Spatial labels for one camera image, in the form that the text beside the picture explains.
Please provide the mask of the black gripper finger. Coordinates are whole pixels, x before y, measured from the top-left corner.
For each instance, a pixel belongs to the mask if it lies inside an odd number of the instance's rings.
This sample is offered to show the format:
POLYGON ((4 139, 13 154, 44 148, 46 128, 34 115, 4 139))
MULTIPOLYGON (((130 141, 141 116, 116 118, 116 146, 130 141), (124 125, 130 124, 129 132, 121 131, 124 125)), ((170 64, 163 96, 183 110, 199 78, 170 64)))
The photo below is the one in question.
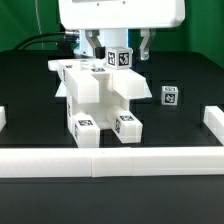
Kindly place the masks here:
POLYGON ((97 59, 104 59, 105 58, 105 52, 106 47, 102 46, 98 36, 100 35, 100 32, 98 30, 86 30, 85 31, 85 37, 90 44, 91 48, 93 49, 93 55, 97 59))
POLYGON ((141 44, 139 46, 139 55, 142 61, 146 61, 149 59, 150 46, 156 36, 155 29, 142 29, 140 31, 140 35, 142 37, 141 44))

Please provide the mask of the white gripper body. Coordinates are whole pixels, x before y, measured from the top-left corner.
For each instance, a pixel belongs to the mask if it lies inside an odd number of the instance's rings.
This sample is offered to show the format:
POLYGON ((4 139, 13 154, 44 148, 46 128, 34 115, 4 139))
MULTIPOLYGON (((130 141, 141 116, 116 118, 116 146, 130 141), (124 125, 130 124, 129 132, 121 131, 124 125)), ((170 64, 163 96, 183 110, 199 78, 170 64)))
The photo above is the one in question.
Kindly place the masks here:
POLYGON ((179 26, 184 0, 58 0, 68 30, 141 29, 179 26))

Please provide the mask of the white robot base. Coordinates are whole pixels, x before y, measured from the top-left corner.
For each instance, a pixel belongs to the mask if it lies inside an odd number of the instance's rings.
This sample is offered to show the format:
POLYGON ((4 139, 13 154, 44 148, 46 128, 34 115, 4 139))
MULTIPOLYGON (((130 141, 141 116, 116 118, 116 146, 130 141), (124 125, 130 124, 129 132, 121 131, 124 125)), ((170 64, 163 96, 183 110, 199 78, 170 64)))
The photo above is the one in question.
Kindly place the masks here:
MULTIPOLYGON (((85 31, 81 30, 79 35, 78 47, 74 50, 74 53, 86 57, 94 57, 93 49, 88 43, 85 37, 85 31)), ((108 47, 128 47, 128 30, 127 29, 102 29, 98 30, 100 35, 98 39, 102 46, 108 47)))

